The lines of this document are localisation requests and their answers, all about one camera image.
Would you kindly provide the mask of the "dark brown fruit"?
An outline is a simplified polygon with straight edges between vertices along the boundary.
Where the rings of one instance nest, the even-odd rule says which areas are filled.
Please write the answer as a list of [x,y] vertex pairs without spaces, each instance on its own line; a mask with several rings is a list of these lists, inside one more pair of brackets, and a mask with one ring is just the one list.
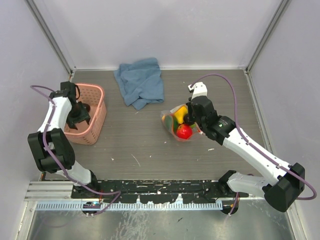
[[84,106],[84,108],[87,110],[87,112],[89,113],[89,112],[90,112],[90,110],[91,110],[90,105],[89,105],[89,104],[84,103],[84,104],[83,104],[83,106]]
[[183,117],[184,124],[188,126],[193,126],[195,124],[195,118],[192,116],[192,114],[187,113]]

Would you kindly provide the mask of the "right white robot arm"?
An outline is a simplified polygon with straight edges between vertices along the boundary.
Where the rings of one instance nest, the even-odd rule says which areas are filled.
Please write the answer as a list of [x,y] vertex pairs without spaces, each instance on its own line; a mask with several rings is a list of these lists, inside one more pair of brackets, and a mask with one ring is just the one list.
[[253,141],[227,116],[218,115],[205,95],[190,97],[187,103],[189,119],[197,124],[210,140],[238,154],[261,176],[229,170],[219,179],[219,191],[225,197],[235,192],[264,198],[279,212],[286,212],[304,191],[305,168],[275,157]]

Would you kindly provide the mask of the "blue cloth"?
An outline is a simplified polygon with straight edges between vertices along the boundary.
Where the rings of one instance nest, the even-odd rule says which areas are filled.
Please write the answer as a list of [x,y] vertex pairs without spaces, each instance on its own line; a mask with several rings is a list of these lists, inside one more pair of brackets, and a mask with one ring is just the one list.
[[164,81],[155,57],[131,64],[122,63],[113,74],[126,106],[133,106],[139,111],[147,104],[164,102]]

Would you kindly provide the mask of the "pink plastic basket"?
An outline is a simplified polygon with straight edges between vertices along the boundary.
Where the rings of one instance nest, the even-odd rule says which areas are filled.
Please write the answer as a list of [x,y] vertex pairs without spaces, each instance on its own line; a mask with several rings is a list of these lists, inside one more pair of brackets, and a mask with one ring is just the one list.
[[79,101],[90,106],[90,121],[77,123],[77,129],[65,125],[64,134],[67,139],[76,144],[93,145],[97,142],[101,133],[107,108],[104,101],[105,91],[97,84],[79,83],[80,93],[77,94]]

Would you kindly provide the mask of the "green fruit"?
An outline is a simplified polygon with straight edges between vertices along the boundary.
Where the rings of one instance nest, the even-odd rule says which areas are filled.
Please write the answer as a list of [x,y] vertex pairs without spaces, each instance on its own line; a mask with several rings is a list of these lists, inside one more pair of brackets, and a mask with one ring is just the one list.
[[179,124],[174,116],[166,115],[164,117],[164,126],[168,131],[175,132],[179,127]]

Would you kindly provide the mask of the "yellow pear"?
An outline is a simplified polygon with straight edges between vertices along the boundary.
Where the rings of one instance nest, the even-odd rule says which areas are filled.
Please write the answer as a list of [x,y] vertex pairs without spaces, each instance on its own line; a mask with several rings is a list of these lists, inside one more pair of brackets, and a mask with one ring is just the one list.
[[178,124],[184,123],[184,117],[188,114],[188,108],[183,105],[177,111],[174,112],[173,116],[176,118]]

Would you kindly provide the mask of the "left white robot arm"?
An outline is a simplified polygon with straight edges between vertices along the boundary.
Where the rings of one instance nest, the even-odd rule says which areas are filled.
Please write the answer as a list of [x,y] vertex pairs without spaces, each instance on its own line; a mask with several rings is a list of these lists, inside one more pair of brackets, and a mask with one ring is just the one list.
[[80,88],[69,81],[61,82],[59,90],[51,90],[49,108],[41,127],[27,137],[37,168],[41,172],[64,176],[79,193],[95,198],[100,185],[94,173],[76,161],[72,145],[67,139],[65,126],[76,128],[77,123],[90,122],[88,108],[78,100]]

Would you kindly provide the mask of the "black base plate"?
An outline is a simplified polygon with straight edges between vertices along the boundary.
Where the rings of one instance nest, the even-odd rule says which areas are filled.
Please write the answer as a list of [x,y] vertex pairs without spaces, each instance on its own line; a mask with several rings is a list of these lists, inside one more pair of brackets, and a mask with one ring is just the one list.
[[183,204],[215,203],[223,198],[234,198],[235,192],[222,190],[215,180],[103,180],[99,181],[102,193],[121,191],[117,203],[142,204],[174,203],[182,197]]

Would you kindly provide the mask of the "clear orange zip bag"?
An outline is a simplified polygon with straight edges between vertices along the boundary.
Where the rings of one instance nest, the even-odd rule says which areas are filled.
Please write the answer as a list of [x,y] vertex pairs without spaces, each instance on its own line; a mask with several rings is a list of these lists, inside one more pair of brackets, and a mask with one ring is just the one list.
[[168,133],[179,142],[190,142],[200,138],[203,132],[196,123],[189,124],[185,118],[188,114],[186,104],[160,113],[161,122]]

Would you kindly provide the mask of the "red apple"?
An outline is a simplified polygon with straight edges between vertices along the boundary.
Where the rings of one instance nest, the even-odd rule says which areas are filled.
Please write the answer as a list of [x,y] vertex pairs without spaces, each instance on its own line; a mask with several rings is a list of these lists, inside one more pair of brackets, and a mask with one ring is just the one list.
[[175,133],[178,138],[187,140],[193,135],[193,130],[187,124],[180,124]]

